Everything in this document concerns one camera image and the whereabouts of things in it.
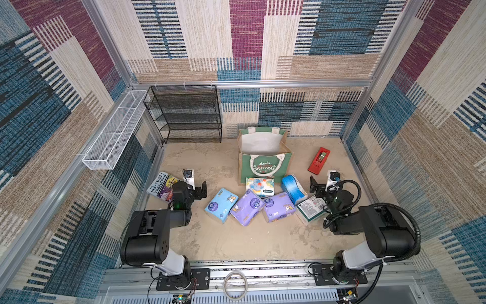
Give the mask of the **green white box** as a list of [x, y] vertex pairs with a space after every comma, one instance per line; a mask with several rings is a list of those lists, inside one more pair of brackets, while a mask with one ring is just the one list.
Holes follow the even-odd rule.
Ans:
[[326, 204], [322, 198], [312, 196], [296, 205], [296, 215], [304, 225], [310, 225], [326, 214], [325, 207]]

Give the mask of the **blue striped tissue pack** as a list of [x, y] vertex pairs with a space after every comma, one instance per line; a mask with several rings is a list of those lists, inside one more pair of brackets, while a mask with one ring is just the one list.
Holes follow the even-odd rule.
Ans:
[[294, 205], [308, 199], [308, 194], [294, 174], [282, 178], [281, 188], [285, 191]]

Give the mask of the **purple tissue pack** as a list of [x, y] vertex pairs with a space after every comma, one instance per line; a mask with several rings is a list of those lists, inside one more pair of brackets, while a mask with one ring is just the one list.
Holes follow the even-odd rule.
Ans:
[[230, 211], [230, 214], [244, 227], [248, 226], [263, 209], [263, 200], [251, 189], [247, 190]]
[[265, 198], [263, 205], [263, 215], [267, 223], [284, 219], [296, 212], [296, 207], [286, 192]]

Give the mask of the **green canvas Christmas bag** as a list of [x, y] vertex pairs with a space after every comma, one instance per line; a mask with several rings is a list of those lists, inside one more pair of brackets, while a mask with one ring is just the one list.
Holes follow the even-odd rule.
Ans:
[[278, 127], [248, 127], [240, 130], [239, 147], [240, 185], [250, 177], [273, 179], [280, 184], [287, 175], [292, 151], [286, 145], [287, 131]]

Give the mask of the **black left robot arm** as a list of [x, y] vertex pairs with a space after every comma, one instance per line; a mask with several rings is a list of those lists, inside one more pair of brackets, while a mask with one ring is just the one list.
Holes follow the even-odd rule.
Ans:
[[134, 212], [121, 241], [122, 263], [151, 267], [158, 273], [158, 291], [195, 290], [197, 276], [188, 258], [170, 248], [170, 230], [189, 225], [192, 204], [206, 197], [206, 182], [192, 187], [180, 181], [173, 185], [173, 201], [166, 209]]

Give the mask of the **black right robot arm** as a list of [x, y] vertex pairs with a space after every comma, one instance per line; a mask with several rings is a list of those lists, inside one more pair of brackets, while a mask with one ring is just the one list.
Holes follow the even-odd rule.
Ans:
[[338, 252], [329, 272], [336, 284], [354, 282], [365, 270], [420, 253], [421, 231], [413, 216], [391, 203], [359, 206], [362, 190], [332, 171], [325, 184], [310, 179], [310, 192], [324, 201], [323, 228], [336, 236], [364, 234], [364, 242]]

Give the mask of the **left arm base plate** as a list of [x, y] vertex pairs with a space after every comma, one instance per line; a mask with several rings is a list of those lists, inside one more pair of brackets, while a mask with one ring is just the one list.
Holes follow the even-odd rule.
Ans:
[[196, 290], [208, 290], [210, 285], [211, 269], [199, 268], [191, 269], [190, 271], [183, 271], [177, 276], [165, 276], [162, 272], [157, 277], [157, 291], [189, 291], [194, 288]]

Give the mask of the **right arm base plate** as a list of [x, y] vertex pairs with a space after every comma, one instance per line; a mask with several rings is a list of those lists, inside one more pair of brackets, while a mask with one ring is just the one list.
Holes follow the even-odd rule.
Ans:
[[308, 272], [314, 277], [317, 286], [367, 284], [365, 272], [345, 267], [334, 267], [332, 264], [311, 263]]

